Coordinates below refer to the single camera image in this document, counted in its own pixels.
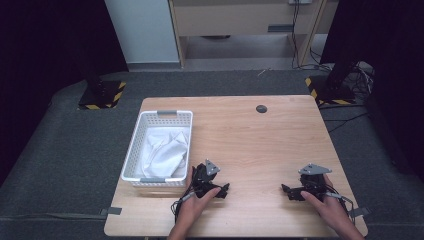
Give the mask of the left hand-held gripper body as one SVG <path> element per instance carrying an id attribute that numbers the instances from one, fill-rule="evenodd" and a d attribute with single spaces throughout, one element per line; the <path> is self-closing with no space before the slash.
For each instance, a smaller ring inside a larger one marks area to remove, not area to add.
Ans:
<path id="1" fill-rule="evenodd" d="M 206 193 L 214 188 L 218 188 L 218 185 L 212 183 L 212 180 L 216 177 L 220 168 L 206 159 L 205 163 L 200 163 L 193 171 L 192 175 L 192 187 L 198 198 L 202 198 Z"/>

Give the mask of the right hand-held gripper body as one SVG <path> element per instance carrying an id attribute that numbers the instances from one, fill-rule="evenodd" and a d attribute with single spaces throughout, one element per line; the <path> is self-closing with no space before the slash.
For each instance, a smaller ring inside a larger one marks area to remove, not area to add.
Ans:
<path id="1" fill-rule="evenodd" d="M 302 186 L 320 201 L 323 200 L 323 196 L 327 192 L 324 175 L 331 172 L 331 169 L 313 163 L 307 164 L 298 171 Z"/>

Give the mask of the white printed t-shirt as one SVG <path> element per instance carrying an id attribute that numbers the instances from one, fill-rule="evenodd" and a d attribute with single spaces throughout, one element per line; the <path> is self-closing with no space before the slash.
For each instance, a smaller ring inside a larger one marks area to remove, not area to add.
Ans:
<path id="1" fill-rule="evenodd" d="M 183 131 L 155 132 L 147 137 L 141 155 L 141 171 L 147 178 L 169 178 L 180 167 L 187 152 L 188 142 Z"/>

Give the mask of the white plastic basket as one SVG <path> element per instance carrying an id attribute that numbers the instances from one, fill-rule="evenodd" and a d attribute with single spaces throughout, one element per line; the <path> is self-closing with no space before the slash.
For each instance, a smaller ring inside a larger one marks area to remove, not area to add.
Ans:
<path id="1" fill-rule="evenodd" d="M 127 150 L 121 178 L 135 187 L 183 187 L 187 177 L 191 144 L 193 112 L 188 110 L 143 111 L 139 114 Z M 141 155 L 147 137 L 155 132 L 166 134 L 183 131 L 188 142 L 188 152 L 180 167 L 169 178 L 147 178 L 141 171 Z"/>

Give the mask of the person's right hand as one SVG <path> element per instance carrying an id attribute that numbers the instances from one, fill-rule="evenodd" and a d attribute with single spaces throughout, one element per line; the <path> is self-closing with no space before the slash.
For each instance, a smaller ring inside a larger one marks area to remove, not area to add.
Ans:
<path id="1" fill-rule="evenodd" d="M 347 232 L 356 229 L 336 198 L 325 196 L 320 201 L 307 191 L 302 191 L 301 196 L 315 208 L 324 222 L 334 231 L 341 233 L 342 231 Z"/>

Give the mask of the person's left hand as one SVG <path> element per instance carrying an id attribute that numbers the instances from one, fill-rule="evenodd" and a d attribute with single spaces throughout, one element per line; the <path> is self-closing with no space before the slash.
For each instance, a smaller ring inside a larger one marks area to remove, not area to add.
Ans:
<path id="1" fill-rule="evenodd" d="M 175 226 L 180 229 L 190 229 L 195 221 L 201 216 L 209 202 L 220 192 L 216 187 L 208 191 L 203 197 L 198 198 L 196 194 L 185 200 L 180 207 Z"/>

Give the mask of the black stand with striped base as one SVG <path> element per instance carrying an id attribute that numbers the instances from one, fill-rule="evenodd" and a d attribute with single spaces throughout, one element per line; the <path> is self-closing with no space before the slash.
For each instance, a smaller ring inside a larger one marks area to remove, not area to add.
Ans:
<path id="1" fill-rule="evenodd" d="M 114 108 L 124 91 L 123 81 L 104 81 L 100 77 L 89 78 L 79 100 L 80 109 L 98 110 Z"/>
<path id="2" fill-rule="evenodd" d="M 336 63 L 326 75 L 312 75 L 305 79 L 310 95 L 318 106 L 324 104 L 355 104 L 355 94 L 344 80 L 348 77 L 352 66 Z"/>

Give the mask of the dark curtain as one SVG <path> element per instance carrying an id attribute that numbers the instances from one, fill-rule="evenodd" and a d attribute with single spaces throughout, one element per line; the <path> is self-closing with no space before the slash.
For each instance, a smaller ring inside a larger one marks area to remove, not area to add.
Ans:
<path id="1" fill-rule="evenodd" d="M 424 0 L 339 0 L 321 61 L 332 87 L 373 67 L 374 127 L 398 170 L 424 182 Z"/>

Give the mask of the white cabinet panel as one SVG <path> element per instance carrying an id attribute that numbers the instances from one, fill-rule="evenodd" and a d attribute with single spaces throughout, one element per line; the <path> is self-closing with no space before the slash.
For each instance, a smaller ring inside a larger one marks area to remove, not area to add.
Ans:
<path id="1" fill-rule="evenodd" d="M 179 63 L 168 0 L 105 0 L 127 64 Z"/>

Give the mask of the light wooden desk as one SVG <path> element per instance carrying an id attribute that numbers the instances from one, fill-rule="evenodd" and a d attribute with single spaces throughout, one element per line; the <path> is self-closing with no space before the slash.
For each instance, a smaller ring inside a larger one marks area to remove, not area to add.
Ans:
<path id="1" fill-rule="evenodd" d="M 297 63 L 329 32 L 339 0 L 168 0 L 177 40 L 193 36 L 289 34 Z"/>

